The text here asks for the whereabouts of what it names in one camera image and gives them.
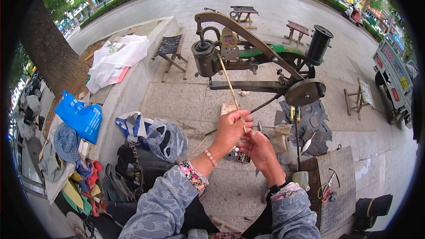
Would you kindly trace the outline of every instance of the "sleeve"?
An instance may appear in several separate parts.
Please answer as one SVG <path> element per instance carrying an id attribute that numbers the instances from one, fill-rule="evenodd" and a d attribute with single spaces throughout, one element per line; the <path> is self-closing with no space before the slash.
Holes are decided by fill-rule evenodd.
<path id="1" fill-rule="evenodd" d="M 298 183 L 291 182 L 271 197 L 272 238 L 317 238 L 317 215 L 310 210 L 310 200 Z"/>
<path id="2" fill-rule="evenodd" d="M 185 209 L 208 184 L 190 162 L 184 161 L 158 177 L 152 189 L 141 195 L 136 214 L 125 224 L 120 239 L 167 238 L 178 235 Z"/>

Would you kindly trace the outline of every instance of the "hand crank wheel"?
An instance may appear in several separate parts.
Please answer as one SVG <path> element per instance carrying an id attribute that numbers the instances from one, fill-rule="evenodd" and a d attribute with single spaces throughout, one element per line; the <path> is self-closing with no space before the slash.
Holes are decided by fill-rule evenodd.
<path id="1" fill-rule="evenodd" d="M 292 85 L 285 93 L 285 101 L 291 106 L 312 104 L 324 97 L 325 92 L 325 84 L 316 78 L 310 78 Z"/>

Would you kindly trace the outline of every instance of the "floral sleeve cuff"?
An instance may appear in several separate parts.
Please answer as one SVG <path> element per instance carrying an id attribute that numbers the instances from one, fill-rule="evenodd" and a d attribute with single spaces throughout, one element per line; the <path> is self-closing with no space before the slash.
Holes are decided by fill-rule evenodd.
<path id="1" fill-rule="evenodd" d="M 184 160 L 179 164 L 179 166 L 189 182 L 199 193 L 209 184 L 208 179 L 196 170 L 188 160 Z"/>
<path id="2" fill-rule="evenodd" d="M 271 200 L 277 201 L 277 200 L 284 199 L 285 197 L 289 197 L 290 195 L 295 194 L 297 191 L 301 189 L 302 188 L 300 187 L 298 183 L 290 182 L 289 184 L 281 188 L 278 193 L 272 195 Z"/>

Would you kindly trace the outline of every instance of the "blue patterned jacket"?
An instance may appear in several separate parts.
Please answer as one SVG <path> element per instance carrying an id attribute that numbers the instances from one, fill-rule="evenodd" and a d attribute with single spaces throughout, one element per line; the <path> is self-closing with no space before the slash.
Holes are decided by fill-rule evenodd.
<path id="1" fill-rule="evenodd" d="M 174 166 L 143 194 L 137 204 L 137 212 L 125 224 L 120 239 L 169 238 L 186 239 L 179 234 L 183 226 L 184 212 L 198 195 L 186 175 Z M 310 201 L 304 189 L 297 183 L 289 183 L 272 196 L 272 234 L 256 239 L 320 238 L 316 213 L 310 210 Z M 207 239 L 207 231 L 189 230 L 188 239 Z"/>

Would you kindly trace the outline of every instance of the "plastic bottle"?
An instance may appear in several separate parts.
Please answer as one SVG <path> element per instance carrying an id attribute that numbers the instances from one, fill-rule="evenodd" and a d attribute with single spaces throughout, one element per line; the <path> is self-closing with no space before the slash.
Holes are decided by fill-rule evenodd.
<path id="1" fill-rule="evenodd" d="M 309 172 L 307 171 L 301 171 L 301 172 L 295 172 L 292 176 L 292 180 L 294 183 L 298 183 L 302 189 L 305 191 L 310 190 L 309 186 Z"/>

